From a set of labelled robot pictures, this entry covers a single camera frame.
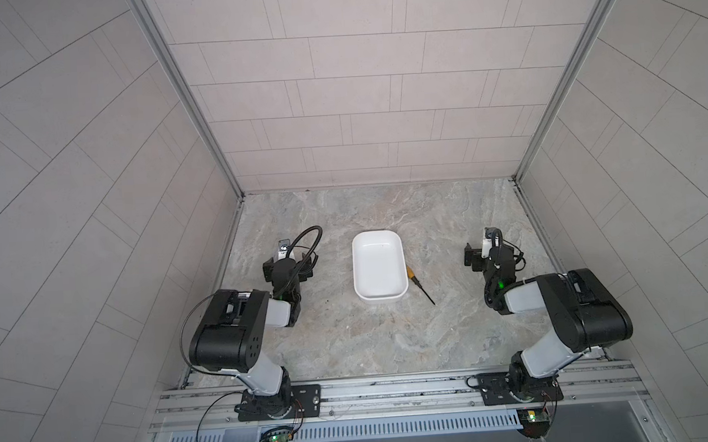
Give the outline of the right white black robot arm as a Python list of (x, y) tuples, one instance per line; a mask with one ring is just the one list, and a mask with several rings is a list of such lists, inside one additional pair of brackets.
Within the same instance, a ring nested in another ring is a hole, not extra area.
[(480, 249), (465, 245), (463, 264), (483, 273), (484, 302), (499, 315), (546, 311), (552, 328), (534, 345), (511, 357), (505, 377), (476, 376), (475, 388), (487, 405), (500, 402), (557, 402), (563, 368), (593, 348), (607, 348), (632, 337), (625, 309), (589, 269), (542, 274), (517, 280), (522, 255), (501, 239)]

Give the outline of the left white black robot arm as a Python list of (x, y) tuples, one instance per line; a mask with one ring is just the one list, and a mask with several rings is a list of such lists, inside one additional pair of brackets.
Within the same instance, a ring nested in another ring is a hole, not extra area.
[(235, 407), (240, 422), (281, 420), (294, 412), (317, 417), (321, 387), (294, 385), (286, 368), (262, 352), (266, 329), (292, 328), (301, 312), (301, 283), (313, 275), (318, 256), (307, 251), (301, 260), (291, 255), (268, 259), (264, 278), (273, 291), (221, 289), (213, 294), (188, 345), (191, 366), (214, 376), (236, 377), (245, 385)]

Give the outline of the yellow handled screwdriver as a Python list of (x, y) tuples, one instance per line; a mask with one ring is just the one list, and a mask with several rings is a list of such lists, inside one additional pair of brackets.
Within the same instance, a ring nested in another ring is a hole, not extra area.
[(434, 302), (434, 300), (432, 299), (432, 297), (429, 295), (429, 293), (427, 293), (426, 289), (425, 289), (425, 288), (423, 287), (423, 285), (421, 284), (421, 281), (419, 281), (419, 279), (417, 278), (417, 276), (416, 276), (414, 270), (412, 270), (412, 268), (410, 268), (410, 266), (407, 265), (407, 266), (406, 266), (406, 271), (407, 271), (407, 277), (408, 277), (408, 279), (409, 279), (413, 284), (415, 284), (415, 287), (417, 287), (420, 291), (422, 291), (423, 295), (426, 296), (426, 298), (428, 299), (428, 301), (429, 301), (430, 303), (432, 303), (434, 306), (436, 306), (436, 303)]

